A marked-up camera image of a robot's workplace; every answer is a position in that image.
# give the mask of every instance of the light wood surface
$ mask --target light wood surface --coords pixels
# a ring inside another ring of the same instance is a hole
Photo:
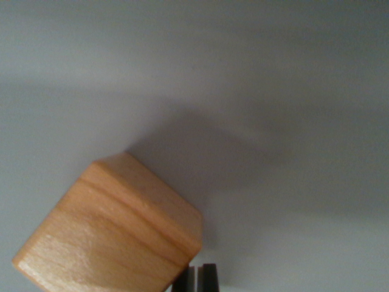
[[[13,264],[50,292],[162,292],[199,252],[201,234],[201,214],[122,153],[85,170]]]

